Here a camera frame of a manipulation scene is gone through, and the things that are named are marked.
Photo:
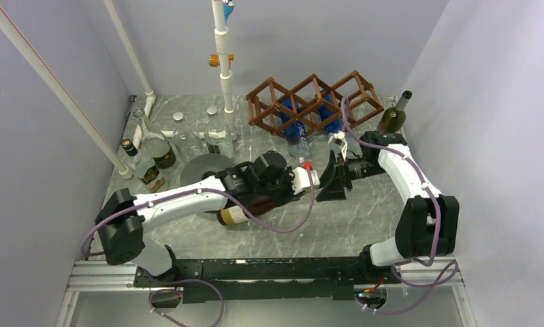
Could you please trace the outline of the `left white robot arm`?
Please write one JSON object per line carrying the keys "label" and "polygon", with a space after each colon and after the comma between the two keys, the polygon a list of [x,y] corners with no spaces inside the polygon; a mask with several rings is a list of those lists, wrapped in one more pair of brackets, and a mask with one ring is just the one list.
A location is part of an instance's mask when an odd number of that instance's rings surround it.
{"label": "left white robot arm", "polygon": [[126,188],[114,192],[95,220],[107,264],[131,262],[158,284],[169,286],[179,274],[176,256],[169,246],[149,239],[149,232],[180,218],[232,206],[256,219],[319,186],[311,163],[292,168],[275,151],[219,171],[200,163],[194,168],[203,174],[194,184],[159,193],[132,195]]}

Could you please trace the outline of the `short clear glass bottle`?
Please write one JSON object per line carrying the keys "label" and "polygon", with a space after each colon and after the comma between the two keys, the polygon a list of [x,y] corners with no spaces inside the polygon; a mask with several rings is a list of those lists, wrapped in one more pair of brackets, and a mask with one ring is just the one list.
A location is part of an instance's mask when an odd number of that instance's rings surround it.
{"label": "short clear glass bottle", "polygon": [[204,139],[209,153],[234,156],[234,145],[229,126],[220,119],[219,111],[215,106],[206,110],[208,122],[204,128]]}

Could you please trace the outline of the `dark green wine bottle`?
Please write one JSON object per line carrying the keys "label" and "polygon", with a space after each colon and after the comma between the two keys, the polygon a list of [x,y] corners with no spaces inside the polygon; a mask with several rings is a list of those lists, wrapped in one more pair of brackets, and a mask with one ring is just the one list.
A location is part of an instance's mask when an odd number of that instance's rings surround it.
{"label": "dark green wine bottle", "polygon": [[396,104],[386,109],[377,125],[377,130],[381,134],[394,134],[398,132],[406,121],[405,108],[412,98],[413,93],[410,90],[405,90]]}

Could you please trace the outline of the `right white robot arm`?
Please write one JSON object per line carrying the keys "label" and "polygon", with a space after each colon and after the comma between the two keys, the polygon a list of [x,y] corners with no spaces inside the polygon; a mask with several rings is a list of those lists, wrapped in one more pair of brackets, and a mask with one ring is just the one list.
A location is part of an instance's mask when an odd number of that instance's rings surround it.
{"label": "right white robot arm", "polygon": [[385,266],[428,256],[453,253],[460,204],[433,186],[417,167],[407,141],[400,134],[367,131],[361,137],[360,156],[347,158],[345,133],[331,134],[330,157],[320,178],[318,202],[345,200],[352,182],[380,174],[392,180],[404,203],[394,235],[367,245],[358,264],[362,280],[374,283]]}

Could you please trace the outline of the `tall clear glass bottle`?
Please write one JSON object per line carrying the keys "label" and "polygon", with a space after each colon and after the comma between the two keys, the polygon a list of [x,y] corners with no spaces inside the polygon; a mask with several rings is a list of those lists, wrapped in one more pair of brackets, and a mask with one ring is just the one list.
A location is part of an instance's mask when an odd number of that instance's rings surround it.
{"label": "tall clear glass bottle", "polygon": [[142,134],[142,146],[160,170],[175,171],[177,158],[170,141],[162,131],[151,123],[143,108],[136,107],[133,116]]}

